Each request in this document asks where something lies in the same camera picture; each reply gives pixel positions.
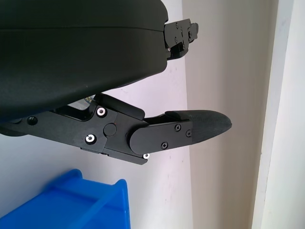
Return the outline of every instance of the small bracket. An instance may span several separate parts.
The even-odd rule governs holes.
[[[198,24],[190,19],[177,21],[164,26],[165,50],[167,59],[173,60],[187,54],[189,44],[198,37]]]
[[[164,124],[149,125],[137,129],[131,139],[130,148],[136,154],[144,155],[159,152],[165,149],[174,149],[192,144],[192,137],[186,133],[191,131],[191,121],[172,122]]]

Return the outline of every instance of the silver screw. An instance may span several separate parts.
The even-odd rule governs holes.
[[[99,117],[103,117],[103,116],[105,116],[105,114],[106,114],[106,109],[103,108],[103,107],[100,107],[99,109],[97,109],[96,114],[97,114]]]
[[[150,154],[144,154],[144,155],[143,155],[143,158],[144,158],[144,159],[148,159],[149,157],[150,157]]]
[[[89,144],[89,145],[94,144],[95,140],[96,140],[96,138],[95,138],[94,135],[87,135],[86,136],[86,143]]]

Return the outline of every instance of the bolt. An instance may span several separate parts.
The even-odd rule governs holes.
[[[181,130],[181,125],[180,124],[175,125],[175,131],[178,132],[180,130]]]
[[[167,147],[168,147],[168,143],[167,142],[163,142],[161,144],[161,149],[167,149]]]
[[[191,137],[191,136],[192,136],[191,130],[186,131],[186,136],[187,136],[187,137]]]
[[[149,157],[150,157],[150,154],[144,154],[144,155],[143,155],[143,158],[144,158],[144,159],[148,159]]]
[[[96,142],[96,137],[95,135],[87,135],[85,141],[88,145],[93,145]]]
[[[38,119],[34,116],[28,117],[27,123],[29,125],[36,125],[38,123]]]
[[[97,114],[98,117],[103,118],[107,115],[107,111],[106,111],[105,108],[100,107],[100,108],[97,109],[96,114]]]

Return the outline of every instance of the black metal bracket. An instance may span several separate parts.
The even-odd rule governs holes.
[[[174,60],[187,54],[189,44],[198,37],[198,24],[190,19],[177,21],[164,26],[164,40],[167,59]]]
[[[105,94],[86,110],[64,106],[0,124],[0,133],[33,135],[142,165],[150,153],[192,144],[192,122],[143,110]]]

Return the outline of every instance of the blue container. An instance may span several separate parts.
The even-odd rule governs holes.
[[[0,229],[130,229],[126,181],[106,185],[71,170],[2,217]]]

